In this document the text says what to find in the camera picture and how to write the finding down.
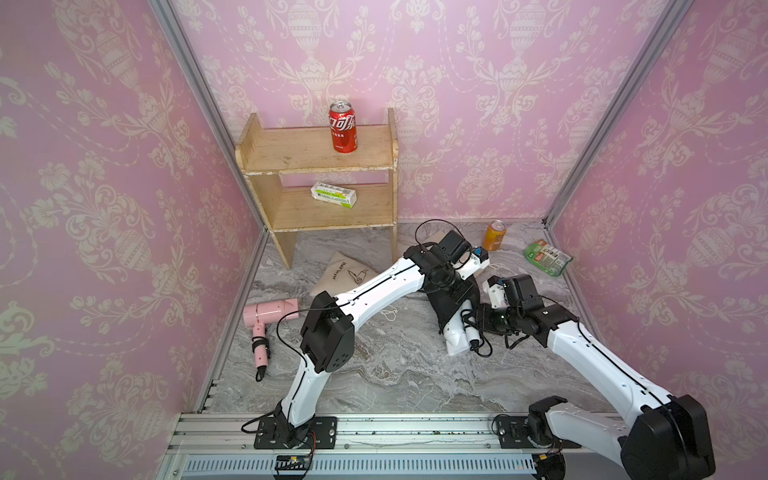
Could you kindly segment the white hair dryer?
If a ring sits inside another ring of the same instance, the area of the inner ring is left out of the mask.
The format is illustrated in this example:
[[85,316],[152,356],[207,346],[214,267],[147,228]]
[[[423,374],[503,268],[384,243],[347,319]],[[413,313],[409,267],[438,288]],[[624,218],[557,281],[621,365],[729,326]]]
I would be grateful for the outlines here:
[[447,354],[451,357],[464,352],[472,352],[481,358],[493,354],[493,347],[484,333],[478,329],[473,304],[465,300],[443,327]]

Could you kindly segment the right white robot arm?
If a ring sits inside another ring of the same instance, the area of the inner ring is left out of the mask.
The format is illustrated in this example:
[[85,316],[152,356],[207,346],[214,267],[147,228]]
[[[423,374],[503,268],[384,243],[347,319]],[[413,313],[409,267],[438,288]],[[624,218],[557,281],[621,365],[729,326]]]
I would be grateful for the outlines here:
[[564,359],[605,397],[620,421],[560,396],[529,407],[529,439],[540,447],[577,443],[623,467],[632,479],[705,479],[716,462],[705,408],[675,396],[598,341],[567,308],[539,294],[528,275],[490,277],[475,317],[500,333],[521,334]]

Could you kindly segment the beige linen drawstring bag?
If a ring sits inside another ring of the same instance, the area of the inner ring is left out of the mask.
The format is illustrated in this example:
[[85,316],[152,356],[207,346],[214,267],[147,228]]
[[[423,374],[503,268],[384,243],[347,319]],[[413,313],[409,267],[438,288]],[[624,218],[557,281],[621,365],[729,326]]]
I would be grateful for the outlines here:
[[353,290],[378,275],[369,265],[336,251],[323,274],[310,290],[309,303],[323,291],[331,296]]

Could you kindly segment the black drawstring pouch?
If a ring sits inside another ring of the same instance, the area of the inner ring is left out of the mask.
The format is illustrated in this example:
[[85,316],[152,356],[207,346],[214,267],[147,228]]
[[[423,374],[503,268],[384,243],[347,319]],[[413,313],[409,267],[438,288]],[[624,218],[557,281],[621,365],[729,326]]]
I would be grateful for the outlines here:
[[476,279],[470,277],[448,290],[429,292],[427,298],[437,316],[438,332],[442,334],[446,325],[456,314],[461,314],[464,310],[475,311],[480,303],[480,290]]

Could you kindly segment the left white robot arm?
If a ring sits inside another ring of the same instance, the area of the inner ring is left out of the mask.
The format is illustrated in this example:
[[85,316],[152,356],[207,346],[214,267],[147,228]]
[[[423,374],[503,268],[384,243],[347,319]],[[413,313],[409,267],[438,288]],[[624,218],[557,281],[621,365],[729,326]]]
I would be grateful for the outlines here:
[[476,327],[462,317],[480,303],[475,274],[488,251],[451,230],[437,243],[418,243],[389,269],[347,292],[316,295],[301,328],[301,360],[287,395],[276,405],[275,441],[293,448],[309,437],[310,421],[330,375],[354,353],[358,330],[376,313],[409,294],[427,295],[450,356],[480,345]]

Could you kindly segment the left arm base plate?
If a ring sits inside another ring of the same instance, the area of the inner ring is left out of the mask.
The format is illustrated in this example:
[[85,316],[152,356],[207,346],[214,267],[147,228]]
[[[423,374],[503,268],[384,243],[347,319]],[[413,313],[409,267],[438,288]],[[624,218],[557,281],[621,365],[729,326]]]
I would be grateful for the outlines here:
[[291,427],[272,416],[260,419],[254,438],[256,450],[313,448],[332,450],[336,445],[338,418],[315,416],[306,424]]

